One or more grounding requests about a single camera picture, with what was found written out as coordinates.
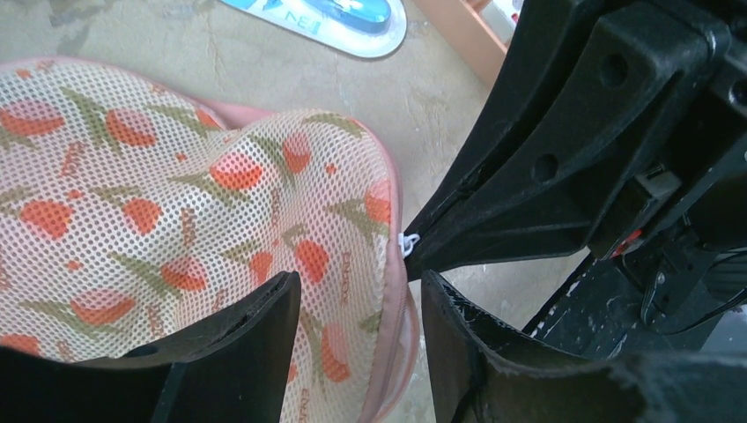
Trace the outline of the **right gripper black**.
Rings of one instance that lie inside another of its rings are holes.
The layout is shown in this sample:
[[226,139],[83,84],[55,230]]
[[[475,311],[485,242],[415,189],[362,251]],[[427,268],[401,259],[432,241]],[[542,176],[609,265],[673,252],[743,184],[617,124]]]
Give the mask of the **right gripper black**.
[[746,303],[745,2],[606,2],[515,154],[409,232],[411,279],[590,248],[597,335],[708,335]]

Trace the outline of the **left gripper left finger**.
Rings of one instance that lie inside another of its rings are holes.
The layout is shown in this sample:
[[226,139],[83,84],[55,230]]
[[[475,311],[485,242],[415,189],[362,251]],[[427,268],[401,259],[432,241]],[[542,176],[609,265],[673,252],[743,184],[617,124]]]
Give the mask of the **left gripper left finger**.
[[120,358],[1,351],[4,422],[277,422],[300,314],[296,272]]

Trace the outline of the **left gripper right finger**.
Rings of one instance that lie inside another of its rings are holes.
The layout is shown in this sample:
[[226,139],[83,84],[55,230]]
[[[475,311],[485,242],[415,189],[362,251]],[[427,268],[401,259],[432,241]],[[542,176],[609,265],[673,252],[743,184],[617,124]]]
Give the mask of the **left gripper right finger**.
[[588,360],[531,338],[421,278],[422,321],[439,422],[743,422],[742,354],[635,352]]

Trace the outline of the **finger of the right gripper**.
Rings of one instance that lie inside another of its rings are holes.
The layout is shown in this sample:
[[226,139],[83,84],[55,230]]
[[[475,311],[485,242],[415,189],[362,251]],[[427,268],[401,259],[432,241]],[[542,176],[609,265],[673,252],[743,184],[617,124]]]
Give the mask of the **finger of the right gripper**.
[[419,225],[444,225],[515,154],[546,113],[602,13],[599,1],[527,1],[492,89]]

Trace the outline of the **white zipper pull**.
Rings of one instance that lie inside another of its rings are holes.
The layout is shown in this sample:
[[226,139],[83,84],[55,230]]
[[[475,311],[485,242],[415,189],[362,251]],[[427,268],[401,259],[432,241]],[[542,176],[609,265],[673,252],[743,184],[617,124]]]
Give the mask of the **white zipper pull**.
[[400,247],[401,255],[403,259],[406,259],[412,254],[415,246],[420,241],[421,237],[419,234],[405,234],[400,233],[397,238],[398,245]]

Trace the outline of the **floral mesh laundry bag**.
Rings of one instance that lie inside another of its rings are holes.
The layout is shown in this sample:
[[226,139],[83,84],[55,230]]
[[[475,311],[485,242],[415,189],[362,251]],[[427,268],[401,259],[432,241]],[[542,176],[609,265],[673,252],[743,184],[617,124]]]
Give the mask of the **floral mesh laundry bag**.
[[1,69],[1,344],[115,357],[300,275],[283,422],[378,422],[418,323],[396,166],[329,111],[199,102],[68,57]]

